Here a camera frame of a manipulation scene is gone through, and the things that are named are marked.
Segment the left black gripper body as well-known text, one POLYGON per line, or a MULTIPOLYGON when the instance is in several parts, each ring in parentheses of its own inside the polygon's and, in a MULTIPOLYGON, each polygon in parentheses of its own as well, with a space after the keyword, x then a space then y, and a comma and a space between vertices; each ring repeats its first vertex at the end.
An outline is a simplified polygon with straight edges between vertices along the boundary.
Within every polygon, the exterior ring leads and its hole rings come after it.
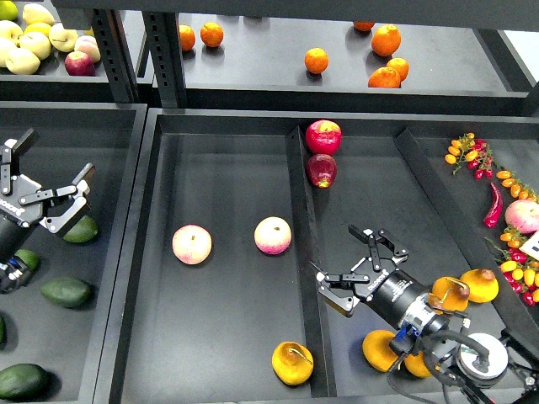
POLYGON ((1 186, 1 216, 23 228, 37 226, 44 216, 44 203, 35 197, 42 190, 40 183, 27 176, 13 175, 11 189, 5 194, 6 185, 1 186))

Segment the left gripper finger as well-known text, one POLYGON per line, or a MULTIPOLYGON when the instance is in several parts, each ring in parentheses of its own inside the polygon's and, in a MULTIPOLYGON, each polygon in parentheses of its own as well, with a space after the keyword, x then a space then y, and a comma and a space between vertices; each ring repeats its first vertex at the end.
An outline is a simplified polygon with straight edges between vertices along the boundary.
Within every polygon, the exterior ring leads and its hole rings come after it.
POLYGON ((89 162, 69 185, 59 189, 42 189, 35 194, 35 197, 44 203, 44 216, 39 223, 48 232, 58 237, 65 236, 90 209, 88 202, 89 181, 95 171, 95 166, 89 162), (68 207, 60 215, 47 215, 48 209, 63 204, 68 204, 68 207))
POLYGON ((39 139, 34 128, 27 129, 18 139, 7 139, 1 148, 1 194, 13 192, 14 177, 20 172, 19 158, 23 156, 39 139))

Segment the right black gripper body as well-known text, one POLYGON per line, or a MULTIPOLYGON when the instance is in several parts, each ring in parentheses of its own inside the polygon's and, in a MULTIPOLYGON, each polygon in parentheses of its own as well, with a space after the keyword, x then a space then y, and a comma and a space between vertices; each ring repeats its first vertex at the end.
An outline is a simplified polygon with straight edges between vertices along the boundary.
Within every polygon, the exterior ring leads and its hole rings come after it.
POLYGON ((394 258, 382 258, 379 264, 374 264, 372 258, 362 258, 348 274, 352 296, 347 298, 347 302, 372 301, 382 283, 396 269, 398 263, 394 258))

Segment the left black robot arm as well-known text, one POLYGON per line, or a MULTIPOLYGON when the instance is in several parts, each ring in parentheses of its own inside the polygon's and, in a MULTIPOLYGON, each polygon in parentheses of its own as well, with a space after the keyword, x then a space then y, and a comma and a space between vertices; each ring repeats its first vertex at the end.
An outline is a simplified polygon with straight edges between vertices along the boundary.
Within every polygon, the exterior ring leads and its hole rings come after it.
POLYGON ((95 173, 86 164, 70 184, 45 189, 24 175, 19 159, 37 142, 38 133, 30 128, 18 139, 1 145, 1 292, 7 294, 26 284, 33 270, 16 252, 32 232, 44 227, 63 237, 90 209, 89 180, 95 173))

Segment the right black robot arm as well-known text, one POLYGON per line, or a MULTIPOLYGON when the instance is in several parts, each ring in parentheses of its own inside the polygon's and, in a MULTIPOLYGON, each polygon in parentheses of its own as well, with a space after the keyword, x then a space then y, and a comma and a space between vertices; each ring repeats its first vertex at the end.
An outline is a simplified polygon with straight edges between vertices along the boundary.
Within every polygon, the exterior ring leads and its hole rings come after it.
POLYGON ((422 354, 426 369, 444 390, 456 387, 470 403, 489 403, 485 389, 497 384, 511 370, 521 380, 519 403, 538 401, 538 351, 517 332, 504 329, 496 338, 471 333, 463 311, 444 309, 429 301, 428 290, 399 268, 408 249, 385 230, 349 233, 366 244, 369 254, 347 274, 318 269, 318 293, 336 311, 351 317, 359 304, 373 310, 396 330, 388 348, 391 376, 405 359, 422 354))

